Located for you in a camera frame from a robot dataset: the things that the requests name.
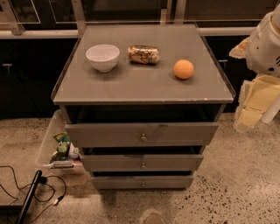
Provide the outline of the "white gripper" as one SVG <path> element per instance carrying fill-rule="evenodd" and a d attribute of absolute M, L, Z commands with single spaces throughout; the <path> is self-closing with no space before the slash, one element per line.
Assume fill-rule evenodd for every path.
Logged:
<path fill-rule="evenodd" d="M 236 131 L 252 130 L 263 114 L 280 96 L 280 79 L 271 75 L 258 75 L 252 81 L 245 80 L 241 86 L 239 106 L 234 114 Z"/>

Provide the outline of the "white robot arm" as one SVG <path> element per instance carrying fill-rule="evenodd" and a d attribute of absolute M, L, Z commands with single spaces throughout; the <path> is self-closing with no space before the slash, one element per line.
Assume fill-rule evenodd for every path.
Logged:
<path fill-rule="evenodd" d="M 245 59 L 247 68 L 256 73 L 252 81 L 241 85 L 235 130 L 246 132 L 260 121 L 270 123 L 280 110 L 280 5 L 267 13 L 229 56 Z"/>

